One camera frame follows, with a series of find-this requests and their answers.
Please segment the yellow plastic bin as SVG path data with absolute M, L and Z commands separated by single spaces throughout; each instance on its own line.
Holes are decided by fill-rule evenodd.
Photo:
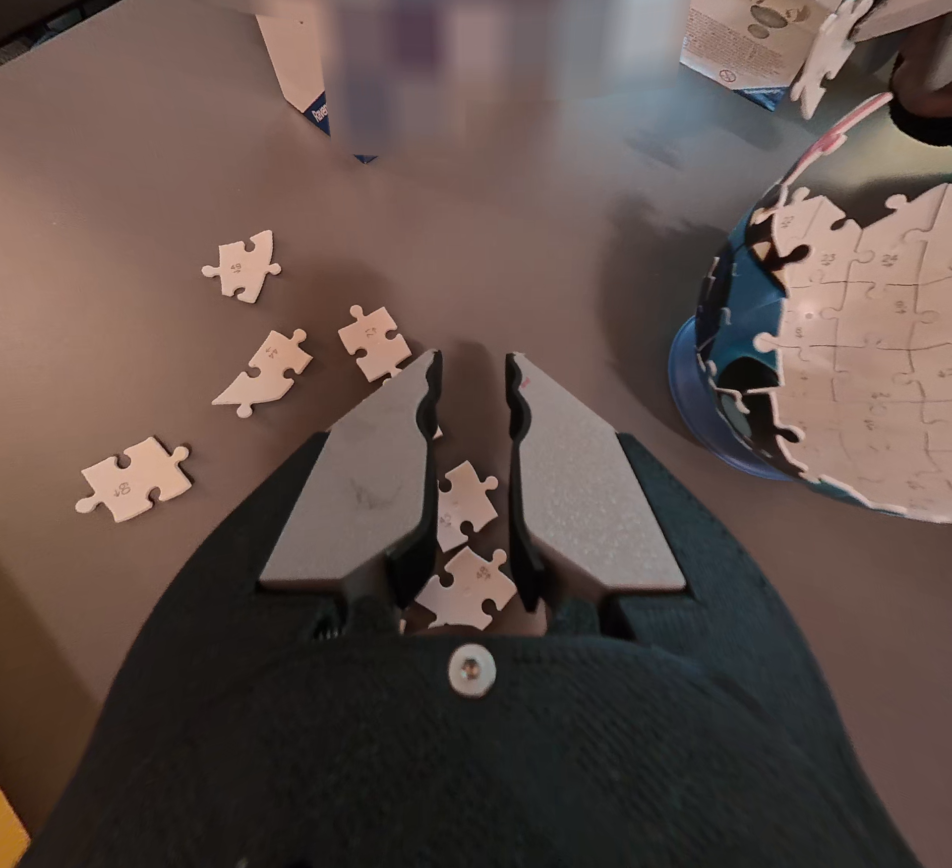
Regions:
M 30 835 L 4 792 L 0 793 L 0 815 L 0 866 L 16 867 L 30 846 Z

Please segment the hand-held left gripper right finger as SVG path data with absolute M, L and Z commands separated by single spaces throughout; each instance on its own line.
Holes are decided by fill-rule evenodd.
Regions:
M 506 356 L 509 562 L 524 606 L 686 588 L 615 429 L 534 365 Z

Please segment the printed puzzle box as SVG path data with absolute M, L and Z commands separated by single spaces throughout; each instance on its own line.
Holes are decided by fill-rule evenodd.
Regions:
M 313 21 L 266 15 L 256 18 L 285 100 L 329 135 L 327 93 Z M 429 32 L 421 15 L 412 16 L 407 10 L 401 16 L 393 16 L 388 32 L 406 58 L 427 51 Z

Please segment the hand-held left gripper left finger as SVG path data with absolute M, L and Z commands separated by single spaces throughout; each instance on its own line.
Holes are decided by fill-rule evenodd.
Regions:
M 443 356 L 425 351 L 335 422 L 259 578 L 406 607 L 437 549 L 432 455 Z

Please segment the curved white puzzle piece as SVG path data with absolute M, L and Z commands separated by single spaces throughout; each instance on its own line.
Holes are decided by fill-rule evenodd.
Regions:
M 845 0 L 821 24 L 789 91 L 790 99 L 800 105 L 803 120 L 815 114 L 826 92 L 825 79 L 837 76 L 850 57 L 855 48 L 850 32 L 873 5 L 874 0 Z

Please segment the puzzle pieces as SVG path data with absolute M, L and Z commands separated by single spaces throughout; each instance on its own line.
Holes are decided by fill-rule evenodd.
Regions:
M 261 231 L 250 238 L 251 248 L 244 241 L 218 246 L 218 261 L 204 265 L 201 274 L 219 279 L 221 292 L 228 298 L 252 304 L 259 297 L 268 276 L 277 276 L 281 267 L 272 260 L 273 232 Z M 351 322 L 338 334 L 351 356 L 363 352 L 355 362 L 366 380 L 387 382 L 401 372 L 401 365 L 411 357 L 411 349 L 399 333 L 398 325 L 382 306 L 366 313 L 359 305 L 350 308 Z M 256 350 L 243 371 L 216 398 L 215 406 L 232 407 L 240 419 L 248 419 L 256 405 L 280 400 L 293 387 L 296 376 L 311 362 L 312 356 L 301 347 L 306 333 L 297 329 L 291 336 L 271 331 Z M 137 517 L 152 508 L 150 495 L 158 493 L 161 501 L 180 496 L 191 484 L 181 470 L 188 457 L 184 445 L 168 451 L 154 437 L 126 448 L 120 457 L 107 457 L 85 468 L 82 476 L 91 494 L 75 505 L 78 513 L 88 514 L 96 507 L 107 507 L 116 522 Z M 415 601 L 434 615 L 432 627 L 444 625 L 471 626 L 484 630 L 492 617 L 482 610 L 490 600 L 503 611 L 515 595 L 515 583 L 503 572 L 506 552 L 496 549 L 491 560 L 474 553 L 465 541 L 462 525 L 467 522 L 474 532 L 497 517 L 487 496 L 497 488 L 494 477 L 480 479 L 472 464 L 465 461 L 446 473 L 449 490 L 437 491 L 437 541 L 443 553 L 453 552 L 446 564 L 451 583 L 444 585 L 440 576 L 429 576 Z

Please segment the white instruction leaflet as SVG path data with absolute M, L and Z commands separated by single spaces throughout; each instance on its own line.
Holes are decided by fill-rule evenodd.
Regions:
M 842 0 L 691 0 L 681 62 L 774 111 Z

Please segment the partly built puzzle ball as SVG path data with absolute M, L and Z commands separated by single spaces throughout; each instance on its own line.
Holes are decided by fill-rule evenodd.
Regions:
M 715 255 L 668 362 L 691 432 L 733 467 L 948 524 L 950 119 L 875 95 Z

